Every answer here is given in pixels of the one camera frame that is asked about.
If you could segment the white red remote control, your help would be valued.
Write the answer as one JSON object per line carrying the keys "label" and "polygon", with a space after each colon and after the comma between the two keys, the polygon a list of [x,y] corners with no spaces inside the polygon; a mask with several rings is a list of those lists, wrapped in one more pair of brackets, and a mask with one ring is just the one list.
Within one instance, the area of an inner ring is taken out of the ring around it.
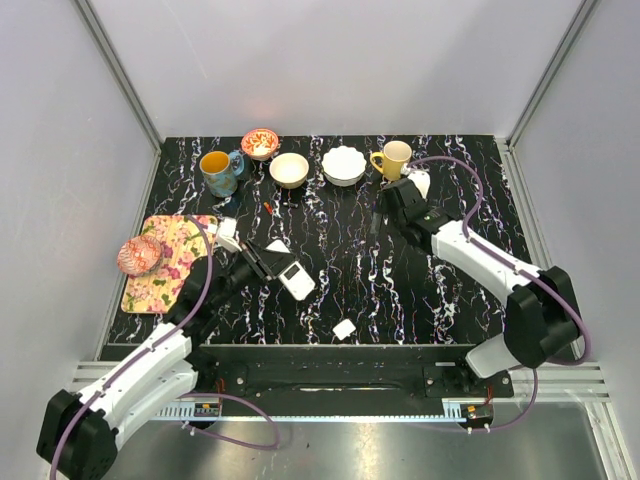
{"label": "white red remote control", "polygon": [[296,301],[306,299],[316,287],[315,281],[296,257],[285,261],[285,267],[278,279]]}

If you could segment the white battery cover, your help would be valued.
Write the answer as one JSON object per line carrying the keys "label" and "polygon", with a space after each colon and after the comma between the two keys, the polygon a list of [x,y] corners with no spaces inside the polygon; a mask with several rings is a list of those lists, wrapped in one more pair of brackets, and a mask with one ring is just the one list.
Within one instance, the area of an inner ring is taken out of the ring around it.
{"label": "white battery cover", "polygon": [[347,337],[349,337],[351,334],[353,334],[356,331],[356,326],[355,324],[349,320],[349,319],[344,319],[342,320],[340,323],[338,323],[333,329],[332,329],[334,335],[336,336],[336,338],[340,341],[346,339]]}

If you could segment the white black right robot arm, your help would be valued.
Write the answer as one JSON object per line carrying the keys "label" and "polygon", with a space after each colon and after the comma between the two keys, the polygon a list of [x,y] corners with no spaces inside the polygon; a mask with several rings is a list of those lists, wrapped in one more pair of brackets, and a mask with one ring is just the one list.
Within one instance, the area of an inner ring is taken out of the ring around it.
{"label": "white black right robot arm", "polygon": [[454,380],[463,394],[480,394],[499,372],[552,361],[582,336],[572,282],[561,268],[543,270],[517,260],[462,220],[431,208],[408,178],[381,189],[375,212],[387,216],[410,245],[462,270],[504,307],[503,332],[457,362]]}

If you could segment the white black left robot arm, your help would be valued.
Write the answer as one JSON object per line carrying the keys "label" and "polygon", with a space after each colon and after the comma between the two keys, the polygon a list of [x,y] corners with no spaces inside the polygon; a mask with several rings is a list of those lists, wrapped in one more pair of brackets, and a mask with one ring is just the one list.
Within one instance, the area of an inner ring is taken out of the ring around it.
{"label": "white black left robot arm", "polygon": [[100,479],[119,450],[167,403],[185,394],[218,393],[218,361],[201,350],[217,314],[244,288],[280,281],[301,301],[315,282],[286,245],[246,242],[234,247],[230,264],[215,274],[214,260],[195,260],[163,322],[111,371],[77,393],[65,389],[48,402],[37,454],[49,476]]}

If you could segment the white scalloped bowl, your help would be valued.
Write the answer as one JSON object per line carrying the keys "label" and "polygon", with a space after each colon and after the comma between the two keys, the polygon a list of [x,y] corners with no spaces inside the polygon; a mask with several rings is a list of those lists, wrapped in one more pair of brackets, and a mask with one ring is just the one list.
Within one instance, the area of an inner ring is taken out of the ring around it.
{"label": "white scalloped bowl", "polygon": [[364,155],[353,147],[339,146],[330,149],[321,162],[324,176],[333,185],[355,185],[364,175],[367,162]]}

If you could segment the yellow mug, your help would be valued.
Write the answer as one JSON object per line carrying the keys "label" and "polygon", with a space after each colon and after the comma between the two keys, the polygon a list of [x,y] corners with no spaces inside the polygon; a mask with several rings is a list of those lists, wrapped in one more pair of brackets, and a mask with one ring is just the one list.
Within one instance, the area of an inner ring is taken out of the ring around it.
{"label": "yellow mug", "polygon": [[413,155],[411,146],[403,141],[394,140],[386,143],[379,152],[370,154],[371,165],[388,181],[396,181],[401,177],[401,170]]}

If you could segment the floral wooden tray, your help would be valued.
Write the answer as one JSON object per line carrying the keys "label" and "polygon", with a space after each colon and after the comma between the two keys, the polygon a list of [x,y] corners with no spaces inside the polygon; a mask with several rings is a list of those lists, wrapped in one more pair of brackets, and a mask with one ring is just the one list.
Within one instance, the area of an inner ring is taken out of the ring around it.
{"label": "floral wooden tray", "polygon": [[175,304],[193,262],[207,255],[204,240],[184,215],[150,216],[141,234],[155,238],[163,253],[150,273],[127,279],[120,307],[130,314],[165,314]]}

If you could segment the cream round bowl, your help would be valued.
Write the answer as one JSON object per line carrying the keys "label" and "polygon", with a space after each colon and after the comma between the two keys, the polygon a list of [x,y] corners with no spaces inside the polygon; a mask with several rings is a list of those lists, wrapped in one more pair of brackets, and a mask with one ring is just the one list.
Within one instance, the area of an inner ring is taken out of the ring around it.
{"label": "cream round bowl", "polygon": [[282,188],[295,189],[304,184],[309,172],[309,163],[297,153],[283,153],[276,156],[269,166],[273,180]]}

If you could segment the blue floral mug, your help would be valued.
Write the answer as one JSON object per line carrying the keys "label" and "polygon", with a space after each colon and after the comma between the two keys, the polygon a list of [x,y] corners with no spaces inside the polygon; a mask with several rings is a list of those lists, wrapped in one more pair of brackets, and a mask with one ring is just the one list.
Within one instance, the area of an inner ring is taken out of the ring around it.
{"label": "blue floral mug", "polygon": [[245,163],[239,152],[212,151],[202,157],[199,168],[210,193],[227,198],[236,192]]}

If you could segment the orange patterned small bowl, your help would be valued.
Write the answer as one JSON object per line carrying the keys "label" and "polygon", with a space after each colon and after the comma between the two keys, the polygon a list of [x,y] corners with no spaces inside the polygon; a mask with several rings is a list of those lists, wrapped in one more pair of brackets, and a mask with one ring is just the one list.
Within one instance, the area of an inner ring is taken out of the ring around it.
{"label": "orange patterned small bowl", "polygon": [[279,147],[278,135],[266,128],[257,128],[241,140],[242,151],[254,160],[264,161],[270,158]]}

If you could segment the red patterned bowl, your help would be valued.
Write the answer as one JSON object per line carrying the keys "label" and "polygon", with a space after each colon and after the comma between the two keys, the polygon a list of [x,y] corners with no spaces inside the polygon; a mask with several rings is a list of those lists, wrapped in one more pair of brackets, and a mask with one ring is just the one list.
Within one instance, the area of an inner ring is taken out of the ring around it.
{"label": "red patterned bowl", "polygon": [[154,270],[163,258],[161,243],[152,236],[140,235],[120,248],[116,263],[122,273],[139,277]]}

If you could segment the aluminium frame post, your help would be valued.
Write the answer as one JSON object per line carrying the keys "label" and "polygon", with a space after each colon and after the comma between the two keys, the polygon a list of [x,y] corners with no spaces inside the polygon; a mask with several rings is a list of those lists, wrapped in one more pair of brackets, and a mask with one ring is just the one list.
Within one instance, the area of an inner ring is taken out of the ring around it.
{"label": "aluminium frame post", "polygon": [[163,143],[162,137],[155,127],[140,96],[138,95],[123,62],[121,61],[109,34],[99,18],[92,1],[73,0],[73,6],[79,13],[85,27],[94,41],[102,58],[120,89],[124,99],[131,109],[136,121],[141,127],[147,140],[155,151],[160,151]]}

